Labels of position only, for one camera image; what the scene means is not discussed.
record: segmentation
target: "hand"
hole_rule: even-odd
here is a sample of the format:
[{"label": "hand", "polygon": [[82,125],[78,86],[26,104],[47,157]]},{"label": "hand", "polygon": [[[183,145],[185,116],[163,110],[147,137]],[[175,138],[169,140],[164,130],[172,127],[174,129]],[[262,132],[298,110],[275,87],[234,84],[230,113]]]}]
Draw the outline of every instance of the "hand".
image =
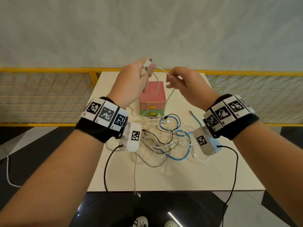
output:
[{"label": "hand", "polygon": [[193,70],[185,67],[174,67],[166,76],[167,88],[179,89],[184,98],[193,106],[206,111],[216,99],[217,94],[203,79]]},{"label": "hand", "polygon": [[143,64],[146,59],[138,60],[132,64],[124,66],[117,76],[117,79],[108,94],[108,98],[115,102],[119,107],[126,108],[135,102],[145,91],[149,84],[149,77],[152,76],[156,64],[151,64],[148,71],[140,76]]}]

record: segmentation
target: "yellow metal frame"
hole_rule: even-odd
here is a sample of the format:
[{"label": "yellow metal frame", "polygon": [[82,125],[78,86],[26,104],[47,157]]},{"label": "yellow metal frame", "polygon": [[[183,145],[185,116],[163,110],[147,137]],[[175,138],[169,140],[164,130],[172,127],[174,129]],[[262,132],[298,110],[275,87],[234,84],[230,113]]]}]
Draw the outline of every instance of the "yellow metal frame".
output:
[{"label": "yellow metal frame", "polygon": [[[8,73],[89,73],[93,85],[98,82],[97,73],[120,72],[121,68],[13,68],[0,67],[0,72]],[[227,71],[227,70],[195,70],[205,75],[228,76],[303,76],[303,72],[271,72],[271,71]],[[294,123],[265,123],[267,126],[303,126]],[[0,123],[0,126],[76,126],[75,123]]]}]

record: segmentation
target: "right arm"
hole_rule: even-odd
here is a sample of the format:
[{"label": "right arm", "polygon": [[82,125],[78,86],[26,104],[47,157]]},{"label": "right arm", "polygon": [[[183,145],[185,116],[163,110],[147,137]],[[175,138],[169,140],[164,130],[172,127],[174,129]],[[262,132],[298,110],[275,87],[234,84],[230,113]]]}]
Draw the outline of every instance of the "right arm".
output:
[{"label": "right arm", "polygon": [[[219,97],[197,72],[175,67],[169,73],[167,87],[179,89],[193,106],[206,111]],[[246,127],[233,142],[266,190],[303,226],[303,150],[261,122]]]}]

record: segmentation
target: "pink lid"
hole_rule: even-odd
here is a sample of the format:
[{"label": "pink lid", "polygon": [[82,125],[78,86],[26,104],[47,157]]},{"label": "pink lid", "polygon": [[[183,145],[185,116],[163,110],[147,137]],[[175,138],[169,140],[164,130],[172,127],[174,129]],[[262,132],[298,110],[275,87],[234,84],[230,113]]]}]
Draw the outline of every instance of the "pink lid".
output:
[{"label": "pink lid", "polygon": [[147,87],[145,92],[142,92],[140,96],[140,103],[162,103],[166,102],[165,91],[163,81],[159,81],[159,91],[155,95],[158,89],[157,81],[150,81],[149,86]]}]

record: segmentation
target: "yellow fence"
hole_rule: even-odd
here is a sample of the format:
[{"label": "yellow fence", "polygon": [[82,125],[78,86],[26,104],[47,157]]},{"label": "yellow fence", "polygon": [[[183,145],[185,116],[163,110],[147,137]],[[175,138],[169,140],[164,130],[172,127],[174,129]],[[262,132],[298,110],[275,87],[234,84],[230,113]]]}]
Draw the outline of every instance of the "yellow fence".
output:
[{"label": "yellow fence", "polygon": [[[120,69],[0,68],[0,126],[75,126],[103,71]],[[302,126],[302,72],[197,71],[219,94],[244,97],[270,126]]]}]

